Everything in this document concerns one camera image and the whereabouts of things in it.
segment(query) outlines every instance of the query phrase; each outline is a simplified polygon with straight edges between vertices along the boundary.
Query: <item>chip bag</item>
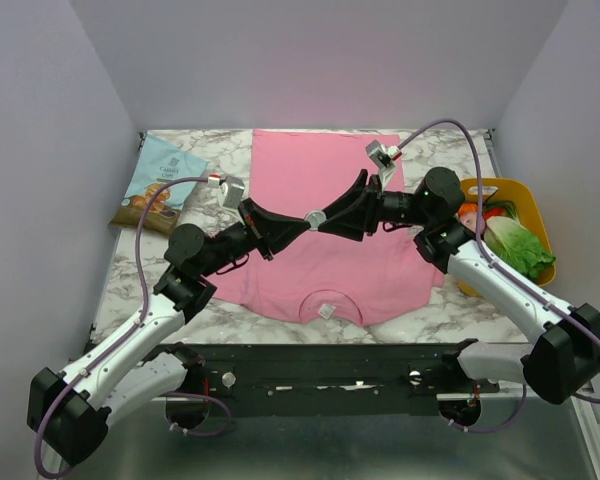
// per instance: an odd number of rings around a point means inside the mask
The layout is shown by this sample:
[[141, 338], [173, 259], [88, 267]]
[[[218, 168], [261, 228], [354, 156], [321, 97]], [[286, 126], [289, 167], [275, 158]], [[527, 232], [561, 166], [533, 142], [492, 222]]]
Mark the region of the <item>chip bag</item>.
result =
[[[137, 227], [149, 199], [162, 185], [180, 178], [199, 177], [208, 163], [169, 142], [147, 135], [129, 188], [110, 224]], [[180, 183], [163, 190], [151, 205], [144, 228], [170, 235], [196, 183]]]

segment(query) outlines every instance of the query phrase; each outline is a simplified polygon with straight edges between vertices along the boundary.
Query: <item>gray wall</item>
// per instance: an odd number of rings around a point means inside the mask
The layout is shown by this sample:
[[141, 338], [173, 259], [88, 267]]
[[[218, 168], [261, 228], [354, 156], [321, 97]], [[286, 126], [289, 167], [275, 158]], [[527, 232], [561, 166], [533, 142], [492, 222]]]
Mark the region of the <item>gray wall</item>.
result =
[[565, 0], [71, 0], [146, 128], [493, 127]]
[[[495, 145], [504, 174], [542, 209], [558, 256], [551, 290], [600, 309], [600, 0], [569, 2]], [[594, 386], [600, 395], [600, 378]]]
[[33, 478], [31, 377], [87, 338], [137, 134], [66, 0], [0, 0], [0, 480]]

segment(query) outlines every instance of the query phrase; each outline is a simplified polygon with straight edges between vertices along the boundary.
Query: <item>white marble table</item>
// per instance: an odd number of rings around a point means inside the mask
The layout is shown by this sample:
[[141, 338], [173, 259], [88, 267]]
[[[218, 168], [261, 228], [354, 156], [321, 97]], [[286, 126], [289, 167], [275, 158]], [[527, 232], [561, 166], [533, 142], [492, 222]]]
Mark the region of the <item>white marble table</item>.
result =
[[[407, 130], [338, 131], [339, 133], [397, 133]], [[150, 132], [180, 148], [210, 161], [208, 172], [237, 176], [248, 188], [251, 162], [251, 130], [161, 130]], [[481, 132], [472, 132], [483, 174], [493, 176]], [[466, 140], [456, 130], [433, 130], [414, 141], [402, 156], [405, 187], [412, 191], [425, 172], [434, 166], [453, 169], [460, 178], [475, 176], [475, 167]], [[215, 192], [202, 185], [187, 200], [181, 222], [195, 223], [209, 233], [234, 220], [217, 206]], [[120, 233], [114, 260], [106, 281], [104, 297], [95, 320], [91, 340], [99, 342], [118, 327], [141, 302], [134, 263], [135, 232]], [[152, 286], [163, 273], [162, 255], [166, 238], [144, 233], [142, 259]], [[524, 341], [520, 331], [506, 317], [479, 298], [465, 296], [448, 275], [442, 287], [434, 288], [429, 305], [384, 324], [360, 328], [346, 320], [318, 319], [291, 324], [262, 317], [246, 308], [212, 300], [206, 310], [167, 341], [192, 343], [425, 343], [458, 342], [465, 338], [489, 342]]]

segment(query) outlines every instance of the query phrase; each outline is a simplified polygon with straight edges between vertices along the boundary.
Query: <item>yellow basket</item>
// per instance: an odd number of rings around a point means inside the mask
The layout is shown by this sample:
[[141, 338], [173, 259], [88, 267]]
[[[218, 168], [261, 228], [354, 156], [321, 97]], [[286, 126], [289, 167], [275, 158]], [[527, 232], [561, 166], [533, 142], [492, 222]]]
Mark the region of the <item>yellow basket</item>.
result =
[[[478, 180], [475, 178], [467, 178], [460, 182], [460, 188], [462, 188], [467, 202], [478, 201], [477, 184]], [[551, 245], [549, 245], [549, 238], [547, 237], [547, 231], [544, 227], [544, 223], [542, 222], [538, 205], [533, 198], [531, 190], [529, 190], [526, 185], [509, 178], [483, 178], [482, 186], [484, 189], [483, 198], [486, 199], [487, 197], [490, 197], [489, 200], [493, 202], [505, 200], [513, 202], [518, 211], [520, 223], [528, 228], [530, 232], [535, 234], [544, 248], [551, 252]], [[469, 193], [469, 190], [472, 187], [474, 188], [471, 193]], [[493, 190], [493, 187], [497, 188], [497, 191], [493, 194], [493, 196], [490, 196], [492, 192], [489, 190]], [[534, 282], [538, 286], [544, 287], [545, 285], [551, 283], [555, 276], [556, 267], [555, 265], [552, 265], [551, 267], [545, 269], [540, 276], [534, 280]], [[460, 290], [467, 295], [474, 297], [480, 296], [478, 292], [464, 282], [458, 281], [458, 286], [460, 287]]]

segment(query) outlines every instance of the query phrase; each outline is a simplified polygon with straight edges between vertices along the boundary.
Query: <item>green lettuce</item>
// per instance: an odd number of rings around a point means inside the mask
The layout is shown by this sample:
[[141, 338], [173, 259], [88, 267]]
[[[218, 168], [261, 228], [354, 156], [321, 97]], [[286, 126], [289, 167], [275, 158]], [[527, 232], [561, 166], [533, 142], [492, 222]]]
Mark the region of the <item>green lettuce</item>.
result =
[[538, 237], [508, 217], [487, 220], [484, 241], [499, 258], [531, 280], [556, 261]]

